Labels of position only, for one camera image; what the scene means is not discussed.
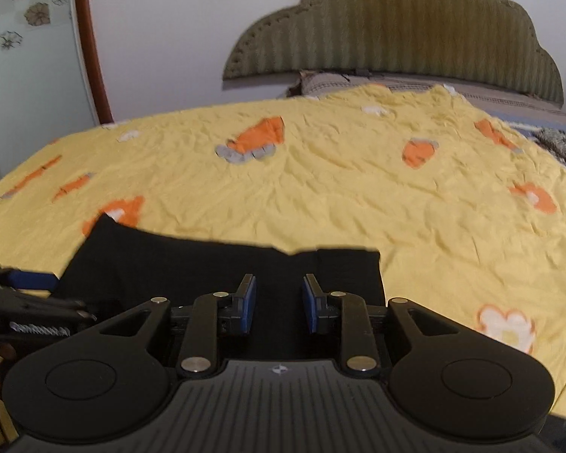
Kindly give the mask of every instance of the gray gripper base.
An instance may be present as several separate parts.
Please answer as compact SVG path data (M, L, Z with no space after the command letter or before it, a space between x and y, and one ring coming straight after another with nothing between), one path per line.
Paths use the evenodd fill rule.
M182 383L160 416L128 436L84 446L23 436L8 452L551 453L552 449L534 436L502 445L465 445L436 437L400 415L378 383L345 377L332 361L230 361L216 377Z

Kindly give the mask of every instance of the yellow bedspread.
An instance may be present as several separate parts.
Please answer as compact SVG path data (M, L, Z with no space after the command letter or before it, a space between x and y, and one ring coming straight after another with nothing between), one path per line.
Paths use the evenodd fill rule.
M272 116L272 157L214 153ZM496 119L485 135L485 118L442 87L366 86L74 134L0 182L0 262L60 274L101 210L182 238L375 248L388 298L532 352L566 416L566 169Z

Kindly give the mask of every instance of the folded black garment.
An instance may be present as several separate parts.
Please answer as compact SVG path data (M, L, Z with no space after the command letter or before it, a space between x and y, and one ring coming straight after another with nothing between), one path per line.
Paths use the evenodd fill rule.
M58 298L82 299L101 318L153 296L191 305L200 295L235 292L247 273L257 278L251 335L234 357L314 358L308 338L302 279L313 273L323 290L344 290L384 305L379 252L319 249L287 255L273 248L163 237L119 225L103 215L65 270Z

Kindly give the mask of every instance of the door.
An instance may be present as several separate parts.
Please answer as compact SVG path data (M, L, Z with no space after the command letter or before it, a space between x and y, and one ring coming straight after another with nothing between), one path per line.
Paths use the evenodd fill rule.
M0 0L0 176L97 123L72 0Z

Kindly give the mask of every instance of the metal pin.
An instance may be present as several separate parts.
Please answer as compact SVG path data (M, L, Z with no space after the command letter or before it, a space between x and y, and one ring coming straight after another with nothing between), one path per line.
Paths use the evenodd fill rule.
M200 373L202 371L208 370L212 363L205 357L193 356L182 360L180 366L185 371L190 371L191 373Z
M370 371L377 366L377 361L369 356L353 356L346 365L355 371Z

